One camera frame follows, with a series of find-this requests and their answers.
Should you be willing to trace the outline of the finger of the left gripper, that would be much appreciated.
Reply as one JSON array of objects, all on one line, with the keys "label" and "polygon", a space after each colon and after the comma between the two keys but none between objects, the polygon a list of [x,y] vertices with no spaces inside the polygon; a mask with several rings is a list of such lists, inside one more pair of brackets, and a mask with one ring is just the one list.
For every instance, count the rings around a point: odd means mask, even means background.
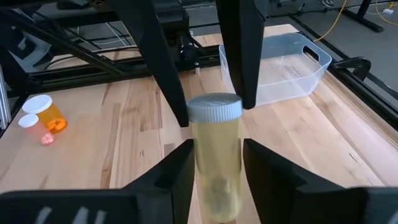
[{"label": "finger of the left gripper", "polygon": [[151,0],[109,0],[134,39],[181,127],[189,126],[182,84]]},{"label": "finger of the left gripper", "polygon": [[231,82],[250,110],[256,105],[268,0],[216,0],[216,8]]}]

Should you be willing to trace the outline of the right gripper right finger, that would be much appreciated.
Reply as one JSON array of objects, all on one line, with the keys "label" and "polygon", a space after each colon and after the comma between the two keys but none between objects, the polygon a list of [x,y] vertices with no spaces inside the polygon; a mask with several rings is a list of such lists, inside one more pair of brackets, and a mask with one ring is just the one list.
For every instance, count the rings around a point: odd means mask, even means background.
[{"label": "right gripper right finger", "polygon": [[311,193],[343,189],[253,139],[244,139],[243,161],[262,224],[290,224],[294,199],[300,187]]}]

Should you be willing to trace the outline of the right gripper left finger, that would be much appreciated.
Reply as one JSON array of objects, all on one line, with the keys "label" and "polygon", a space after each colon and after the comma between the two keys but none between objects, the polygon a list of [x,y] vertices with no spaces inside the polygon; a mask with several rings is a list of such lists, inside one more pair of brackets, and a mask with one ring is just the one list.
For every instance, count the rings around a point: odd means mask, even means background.
[{"label": "right gripper left finger", "polygon": [[194,182],[194,145],[188,139],[123,187],[135,198],[134,224],[187,224]]}]

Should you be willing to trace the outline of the orange translucent medicine bottle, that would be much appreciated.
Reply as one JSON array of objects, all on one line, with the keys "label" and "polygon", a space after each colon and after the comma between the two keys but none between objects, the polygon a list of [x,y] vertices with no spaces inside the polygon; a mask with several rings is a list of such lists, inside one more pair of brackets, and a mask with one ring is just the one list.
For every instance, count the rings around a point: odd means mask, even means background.
[{"label": "orange translucent medicine bottle", "polygon": [[60,133],[67,127],[67,120],[49,95],[37,95],[28,99],[22,105],[22,110],[27,114],[36,114],[52,134]]}]

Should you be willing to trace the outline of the pink translucent medicine bottle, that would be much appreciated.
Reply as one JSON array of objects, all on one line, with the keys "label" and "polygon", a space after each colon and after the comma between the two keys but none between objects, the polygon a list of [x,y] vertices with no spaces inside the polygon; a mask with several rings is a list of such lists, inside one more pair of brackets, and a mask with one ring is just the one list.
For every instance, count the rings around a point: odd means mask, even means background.
[{"label": "pink translucent medicine bottle", "polygon": [[43,146],[55,142],[55,136],[40,122],[36,114],[24,115],[19,119],[18,125]]}]

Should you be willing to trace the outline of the clear plastic bin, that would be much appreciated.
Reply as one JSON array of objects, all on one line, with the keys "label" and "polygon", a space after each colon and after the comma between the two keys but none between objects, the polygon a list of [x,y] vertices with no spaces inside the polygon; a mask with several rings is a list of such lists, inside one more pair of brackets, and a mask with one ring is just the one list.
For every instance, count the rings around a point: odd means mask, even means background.
[{"label": "clear plastic bin", "polygon": [[287,33],[257,40],[261,49],[243,54],[237,66],[219,46],[227,92],[239,95],[247,110],[311,94],[331,63],[331,56],[304,35]]}]

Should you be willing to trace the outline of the black floor stand leg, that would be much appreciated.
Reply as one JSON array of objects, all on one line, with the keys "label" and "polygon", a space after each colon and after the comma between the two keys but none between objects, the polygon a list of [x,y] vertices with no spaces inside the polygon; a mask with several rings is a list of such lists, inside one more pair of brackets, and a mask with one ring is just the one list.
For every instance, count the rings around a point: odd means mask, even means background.
[{"label": "black floor stand leg", "polygon": [[350,11],[349,9],[347,9],[346,7],[342,7],[342,13],[345,16],[348,16],[349,18],[351,18],[352,20],[358,22],[359,24],[371,29],[374,32],[380,33],[384,31],[384,28],[365,19],[364,16],[368,11],[368,8],[371,4],[372,0],[362,0],[362,3],[359,6],[359,9],[357,11],[357,13],[354,13],[352,11]]}]

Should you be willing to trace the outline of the silver aluminium profile post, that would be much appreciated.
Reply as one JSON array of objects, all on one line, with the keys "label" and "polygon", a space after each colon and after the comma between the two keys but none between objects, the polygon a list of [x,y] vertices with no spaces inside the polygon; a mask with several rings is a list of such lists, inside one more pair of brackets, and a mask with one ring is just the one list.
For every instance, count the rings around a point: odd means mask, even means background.
[{"label": "silver aluminium profile post", "polygon": [[11,122],[11,111],[7,97],[6,82],[0,66],[0,129],[5,130]]}]

